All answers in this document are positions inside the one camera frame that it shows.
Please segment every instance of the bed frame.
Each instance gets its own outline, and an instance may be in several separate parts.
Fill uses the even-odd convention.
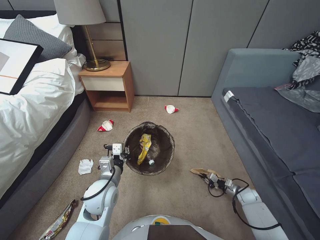
[[[35,18],[55,13],[55,11],[0,11],[0,18],[12,19],[18,14],[24,18]],[[88,57],[82,27],[75,26],[71,29],[75,48]],[[90,111],[88,101],[84,99],[67,129],[47,154],[29,171],[0,209],[1,239],[6,239],[10,235],[66,166],[87,130]]]

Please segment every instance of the sofa armrest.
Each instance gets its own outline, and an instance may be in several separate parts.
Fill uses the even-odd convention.
[[[300,58],[297,52],[280,49],[231,49],[221,70],[212,98],[226,87],[276,87],[289,83]]]

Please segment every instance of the lamp stem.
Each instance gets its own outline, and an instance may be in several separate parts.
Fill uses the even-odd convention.
[[[93,49],[93,42],[92,42],[92,39],[91,39],[91,36],[90,36],[90,32],[89,32],[88,26],[84,25],[84,28],[85,28],[87,36],[88,36],[88,40],[89,40],[89,43],[90,43],[89,45],[90,45],[91,52],[92,52],[92,55],[93,55],[93,58],[94,58],[94,62],[96,63],[96,66],[99,67],[99,61],[98,61],[98,59],[96,57],[96,54],[94,52],[94,49]]]

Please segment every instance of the red and white paper cup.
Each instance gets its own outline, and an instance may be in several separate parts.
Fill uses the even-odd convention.
[[[172,105],[166,105],[164,106],[164,109],[167,111],[167,113],[170,113],[170,114],[179,111],[179,108],[175,108]]]
[[[114,122],[109,119],[107,121],[104,121],[102,125],[97,129],[99,132],[105,132],[105,131],[110,131],[113,128]]]

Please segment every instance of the black picture frame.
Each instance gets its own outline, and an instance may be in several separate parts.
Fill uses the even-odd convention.
[[[13,87],[11,88],[11,91],[9,93],[1,91],[1,83],[0,83],[0,93],[6,94],[6,95],[14,95],[20,91],[24,82],[26,81],[27,77],[29,76],[32,68],[38,62],[38,59],[43,51],[43,47],[41,47],[38,44],[13,41],[13,40],[8,40],[8,39],[3,39],[3,38],[0,38],[0,44],[1,44],[1,41],[15,42],[15,43],[20,43],[20,44],[37,46],[36,49],[33,51],[32,55],[30,56],[29,61],[24,66],[23,70],[21,71],[19,77],[17,78],[15,84],[13,85]]]

